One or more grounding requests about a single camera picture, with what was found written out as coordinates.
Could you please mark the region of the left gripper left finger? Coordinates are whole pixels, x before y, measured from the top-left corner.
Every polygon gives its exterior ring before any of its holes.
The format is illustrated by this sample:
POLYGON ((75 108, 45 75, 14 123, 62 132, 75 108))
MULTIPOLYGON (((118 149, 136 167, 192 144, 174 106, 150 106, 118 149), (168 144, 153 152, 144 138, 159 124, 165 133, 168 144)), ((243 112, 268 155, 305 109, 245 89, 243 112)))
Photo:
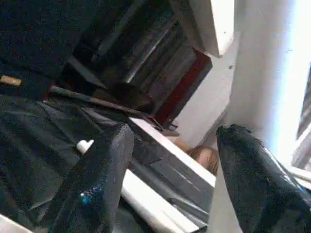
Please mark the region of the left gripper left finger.
POLYGON ((125 123, 107 128, 69 172, 42 223, 50 233, 110 233, 134 134, 125 123))

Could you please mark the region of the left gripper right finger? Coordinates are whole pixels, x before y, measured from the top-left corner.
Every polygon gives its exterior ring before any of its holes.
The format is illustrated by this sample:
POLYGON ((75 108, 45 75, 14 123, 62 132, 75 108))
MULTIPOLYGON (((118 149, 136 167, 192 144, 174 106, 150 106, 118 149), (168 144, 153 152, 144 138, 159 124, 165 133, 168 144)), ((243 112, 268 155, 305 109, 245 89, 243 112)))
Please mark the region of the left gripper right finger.
POLYGON ((217 129, 226 188, 244 233, 309 233, 311 193, 239 125, 217 129))

